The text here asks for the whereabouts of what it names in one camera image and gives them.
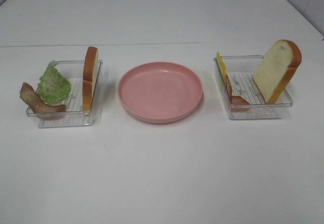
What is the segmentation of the bread slice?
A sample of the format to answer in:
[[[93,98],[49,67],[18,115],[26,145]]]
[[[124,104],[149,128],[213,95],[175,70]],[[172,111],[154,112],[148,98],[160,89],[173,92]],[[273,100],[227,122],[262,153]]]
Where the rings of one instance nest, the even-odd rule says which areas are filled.
[[[266,104],[274,104],[301,64],[298,46],[290,40],[277,41],[253,73],[253,80]]]
[[[98,49],[88,47],[83,71],[83,111],[91,108],[98,75]]]

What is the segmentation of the clear plastic tray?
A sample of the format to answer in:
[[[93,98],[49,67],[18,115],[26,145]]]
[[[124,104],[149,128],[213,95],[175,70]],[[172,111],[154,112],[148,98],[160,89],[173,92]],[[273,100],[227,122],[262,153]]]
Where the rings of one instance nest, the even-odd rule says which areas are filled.
[[[278,119],[283,118],[287,110],[293,105],[293,101],[286,90],[284,90],[276,103],[266,104],[262,94],[253,81],[253,73],[263,60],[262,55],[245,56],[221,56],[227,67],[234,96],[241,96],[247,100],[250,105],[249,111],[230,112],[230,101],[226,91],[226,84],[220,73],[216,57],[216,81],[222,96],[225,110],[229,119]]]
[[[90,110],[83,110],[83,69],[84,61],[58,61],[56,68],[71,84],[69,96],[58,104],[66,105],[65,112],[37,114],[30,107],[26,116],[39,128],[87,126],[97,121],[102,109],[103,76],[102,60],[98,60],[98,74]]]

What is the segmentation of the green lettuce leaf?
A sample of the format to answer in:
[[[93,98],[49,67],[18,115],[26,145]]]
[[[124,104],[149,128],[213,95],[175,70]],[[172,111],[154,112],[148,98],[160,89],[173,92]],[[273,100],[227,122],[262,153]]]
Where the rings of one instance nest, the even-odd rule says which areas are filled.
[[[48,104],[55,104],[66,99],[71,91],[70,82],[57,70],[57,64],[57,61],[51,61],[37,84],[38,95]]]

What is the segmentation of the right clear plastic tray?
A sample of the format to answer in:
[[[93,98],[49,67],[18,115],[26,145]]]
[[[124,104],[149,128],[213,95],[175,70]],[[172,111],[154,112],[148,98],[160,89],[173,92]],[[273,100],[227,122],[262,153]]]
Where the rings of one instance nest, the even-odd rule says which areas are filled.
[[[216,81],[222,96],[225,110],[229,119],[278,119],[283,118],[287,110],[293,105],[293,101],[286,90],[284,90],[276,103],[266,104],[262,94],[253,81],[253,73],[263,60],[262,55],[245,56],[221,56],[227,67],[234,96],[241,96],[247,100],[250,105],[249,111],[230,112],[230,101],[226,91],[226,84],[220,73],[216,57]]]

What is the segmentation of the pink round plate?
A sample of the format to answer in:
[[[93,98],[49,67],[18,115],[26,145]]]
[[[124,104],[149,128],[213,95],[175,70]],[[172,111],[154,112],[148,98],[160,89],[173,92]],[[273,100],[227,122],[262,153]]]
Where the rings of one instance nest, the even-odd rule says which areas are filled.
[[[151,62],[125,73],[118,84],[125,111],[149,123],[171,123],[191,114],[203,97],[203,84],[191,69]]]

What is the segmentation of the yellow cheese slice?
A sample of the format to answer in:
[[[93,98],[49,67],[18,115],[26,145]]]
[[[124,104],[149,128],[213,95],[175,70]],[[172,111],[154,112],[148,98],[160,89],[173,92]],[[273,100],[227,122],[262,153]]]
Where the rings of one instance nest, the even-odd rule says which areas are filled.
[[[217,61],[220,73],[222,75],[223,81],[226,84],[227,83],[227,67],[226,67],[226,64],[223,61],[219,52],[216,53],[216,61]]]

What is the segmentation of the left clear plastic tray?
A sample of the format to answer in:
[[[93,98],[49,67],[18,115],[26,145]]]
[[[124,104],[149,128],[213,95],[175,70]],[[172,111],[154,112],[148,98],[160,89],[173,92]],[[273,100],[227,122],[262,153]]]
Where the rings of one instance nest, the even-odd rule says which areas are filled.
[[[69,96],[58,104],[66,105],[65,112],[37,114],[30,107],[26,116],[39,128],[87,126],[97,121],[102,109],[103,76],[102,60],[98,60],[98,74],[90,110],[83,110],[83,69],[84,61],[58,61],[56,68],[71,84]]]

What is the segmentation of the bacon strip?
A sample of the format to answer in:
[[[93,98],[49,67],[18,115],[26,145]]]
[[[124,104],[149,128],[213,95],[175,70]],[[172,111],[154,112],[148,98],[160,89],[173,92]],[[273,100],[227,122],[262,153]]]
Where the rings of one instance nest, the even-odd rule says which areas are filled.
[[[34,91],[33,87],[26,82],[22,83],[20,89],[20,98],[31,108],[34,113],[43,114],[37,116],[42,120],[59,119],[62,116],[51,116],[50,113],[66,111],[66,105],[52,106],[44,103],[40,96]]]
[[[232,85],[229,76],[226,75],[226,91],[230,101],[230,112],[246,112],[249,111],[250,103],[241,96],[234,96],[232,93]]]

